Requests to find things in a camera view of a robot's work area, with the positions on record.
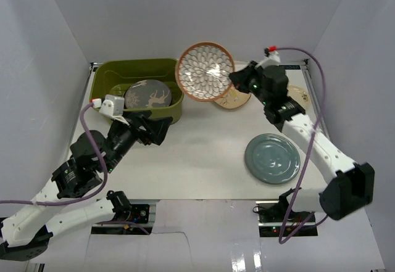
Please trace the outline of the grey reindeer snowflake plate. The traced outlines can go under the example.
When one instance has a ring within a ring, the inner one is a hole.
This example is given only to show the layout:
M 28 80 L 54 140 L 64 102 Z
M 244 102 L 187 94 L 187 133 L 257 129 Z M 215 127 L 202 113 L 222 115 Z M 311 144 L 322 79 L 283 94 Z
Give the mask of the grey reindeer snowflake plate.
M 168 107 L 172 101 L 170 88 L 158 80 L 141 80 L 124 94 L 126 109 Z

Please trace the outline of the brown rimmed petal pattern bowl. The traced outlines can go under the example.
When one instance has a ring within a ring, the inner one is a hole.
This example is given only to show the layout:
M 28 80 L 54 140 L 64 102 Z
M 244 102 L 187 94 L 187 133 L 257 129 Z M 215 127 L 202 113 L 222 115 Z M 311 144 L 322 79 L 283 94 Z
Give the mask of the brown rimmed petal pattern bowl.
M 183 65 L 191 59 L 191 65 Z M 199 102 L 213 102 L 231 88 L 229 74 L 235 62 L 222 45 L 203 41 L 187 48 L 178 59 L 175 79 L 184 95 Z

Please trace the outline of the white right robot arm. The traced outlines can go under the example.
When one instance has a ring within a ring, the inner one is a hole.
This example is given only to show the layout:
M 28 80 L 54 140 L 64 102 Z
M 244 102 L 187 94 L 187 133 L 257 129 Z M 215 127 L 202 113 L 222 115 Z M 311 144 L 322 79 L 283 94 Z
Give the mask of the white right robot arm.
M 304 108 L 288 96 L 288 77 L 282 66 L 259 66 L 252 61 L 229 76 L 242 93 L 253 94 L 264 114 L 279 132 L 290 138 L 312 162 L 326 182 L 323 189 L 303 189 L 297 184 L 278 207 L 279 216 L 292 222 L 301 212 L 323 212 L 340 220 L 372 203 L 375 171 L 342 153 L 312 123 Z

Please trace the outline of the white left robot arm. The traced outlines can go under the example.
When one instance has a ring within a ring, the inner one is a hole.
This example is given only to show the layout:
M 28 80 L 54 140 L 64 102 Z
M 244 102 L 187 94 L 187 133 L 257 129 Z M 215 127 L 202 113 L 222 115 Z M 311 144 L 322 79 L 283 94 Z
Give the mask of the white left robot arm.
M 97 130 L 90 133 L 111 172 L 134 143 L 161 145 L 172 117 L 150 119 L 151 113 L 128 112 L 126 123 L 113 121 L 106 136 Z M 79 202 L 92 189 L 102 185 L 100 161 L 83 133 L 70 146 L 71 158 L 51 176 L 44 188 L 15 215 L 1 220 L 1 259 L 25 262 L 41 255 L 56 239 L 91 224 L 114 219 L 127 220 L 132 207 L 123 191 L 107 195 L 87 207 L 64 213 L 66 202 Z

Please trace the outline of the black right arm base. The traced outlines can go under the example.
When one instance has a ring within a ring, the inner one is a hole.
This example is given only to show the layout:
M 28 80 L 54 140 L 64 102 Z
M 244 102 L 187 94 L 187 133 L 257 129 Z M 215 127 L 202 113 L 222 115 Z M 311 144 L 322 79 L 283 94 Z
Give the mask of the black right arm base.
M 260 238 L 278 238 L 286 209 L 277 206 L 277 200 L 257 201 L 252 212 L 258 217 Z M 288 236 L 309 215 L 309 212 L 291 212 L 286 223 L 283 237 Z M 294 237 L 318 236 L 315 215 L 294 235 Z

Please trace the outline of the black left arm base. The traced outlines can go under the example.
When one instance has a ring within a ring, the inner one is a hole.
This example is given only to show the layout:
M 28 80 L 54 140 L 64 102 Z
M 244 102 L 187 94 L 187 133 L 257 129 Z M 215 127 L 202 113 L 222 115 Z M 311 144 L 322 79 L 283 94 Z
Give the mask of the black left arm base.
M 108 222 L 92 226 L 95 235 L 150 235 L 152 223 L 149 220 L 149 204 L 131 204 L 130 209 L 116 213 Z

